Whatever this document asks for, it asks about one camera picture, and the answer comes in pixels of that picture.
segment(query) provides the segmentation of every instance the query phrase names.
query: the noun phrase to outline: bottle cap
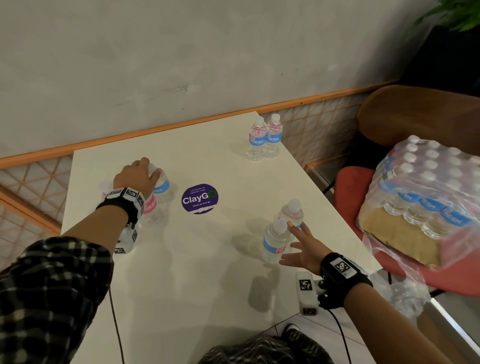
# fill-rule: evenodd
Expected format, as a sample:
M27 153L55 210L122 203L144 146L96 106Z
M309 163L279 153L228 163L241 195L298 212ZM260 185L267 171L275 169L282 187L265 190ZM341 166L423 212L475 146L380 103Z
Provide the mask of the bottle cap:
M265 125L265 120L259 116L257 120L253 123L255 126L264 126Z
M413 166L410 163L403 163L400 166L400 170L404 173L410 173L413 172Z
M428 147L431 149L437 149L440 146L440 143L436 140L431 140L427 143Z
M450 187L452 190L455 191L460 191L460 188L462 187L462 184L457 181L457 180L449 180L447 182L448 187Z
M461 170L459 170L458 168L450 168L448 170L448 174L451 175L452 177L455 177L455 178L458 178L460 177L463 173Z
M436 150L430 149L427 151L427 153L425 153L425 155L430 159L435 159L440 155L440 153L438 153Z
M425 168L428 168L430 170L434 170L435 168L438 167L438 163L435 162L434 160L427 160L425 161Z
M460 160L460 158L457 158L457 157L449 157L447 161L448 163L453 164L454 166L459 166L460 164L462 164L462 161Z
M434 181L436 178L435 173L430 172L429 170L426 170L420 176L427 181Z
M403 159L406 160L408 163L413 163L417 160L417 157L413 153L406 153L403 156Z
M289 202L288 202L288 209L291 211L291 212L299 212L301 210L301 202L299 199L296 199L296 198L292 198Z
M287 222L281 218L273 220L273 231L277 234L283 234L287 231Z
M480 165L480 157L479 156L471 156L470 162Z
M275 123L280 121L280 114L272 114L271 120Z
M98 189L104 193L107 194L113 190L113 183L110 181L102 181L98 184Z
M458 156L462 151L458 148L451 147L448 148L448 153L450 153L452 156Z
M149 163L148 164L148 175L151 176L152 173L155 172L156 169L157 169L157 167L155 167L155 164Z
M409 152L416 152L418 150L418 146L416 144L410 143L410 144L407 144L405 149L408 150Z
M411 135L408 137L408 142L409 143L413 143L413 144L416 144L419 142L420 138L418 138L416 135Z

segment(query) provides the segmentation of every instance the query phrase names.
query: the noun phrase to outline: red chair seat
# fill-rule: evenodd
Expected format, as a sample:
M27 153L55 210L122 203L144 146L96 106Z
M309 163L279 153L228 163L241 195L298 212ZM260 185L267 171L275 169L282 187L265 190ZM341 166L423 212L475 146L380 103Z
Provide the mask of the red chair seat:
M345 167L336 177L335 208L351 229L362 239L363 233L356 225L360 207L375 171L363 167ZM388 272L405 276L395 259L386 253L378 252L375 258ZM435 271L413 261L422 273L425 283L434 288L465 296L480 295L480 252L476 250L466 258L446 269Z

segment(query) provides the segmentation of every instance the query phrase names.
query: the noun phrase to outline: plaid sleeve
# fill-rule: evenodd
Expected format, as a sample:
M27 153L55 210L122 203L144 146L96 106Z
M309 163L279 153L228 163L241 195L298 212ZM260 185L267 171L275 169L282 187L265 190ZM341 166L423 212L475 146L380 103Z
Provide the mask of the plaid sleeve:
M0 273L0 363L68 363L112 272L97 244L55 237L29 246Z

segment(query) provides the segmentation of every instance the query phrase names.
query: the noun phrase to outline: white table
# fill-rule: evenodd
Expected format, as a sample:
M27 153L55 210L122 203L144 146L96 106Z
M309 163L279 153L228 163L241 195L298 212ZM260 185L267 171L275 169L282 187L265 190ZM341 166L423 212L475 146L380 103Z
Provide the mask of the white table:
M111 291L126 363L193 363L214 345L240 342L296 314L295 268L254 257L265 226L291 198L302 201L315 237L369 272L380 268L283 145L275 159L246 158L257 115L75 152L63 231L99 202L100 181L143 156L165 169L175 191L161 205L161 226L141 230L131 253L114 256ZM201 183L217 189L218 205L188 213L181 196ZM75 361L118 358L115 336L111 314L99 310Z

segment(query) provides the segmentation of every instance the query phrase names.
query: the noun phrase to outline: gray wall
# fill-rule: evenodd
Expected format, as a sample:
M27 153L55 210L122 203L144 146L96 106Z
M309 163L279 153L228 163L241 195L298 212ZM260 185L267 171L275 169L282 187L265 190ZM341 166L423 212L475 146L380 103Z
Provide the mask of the gray wall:
M0 157L397 78L433 0L0 4Z

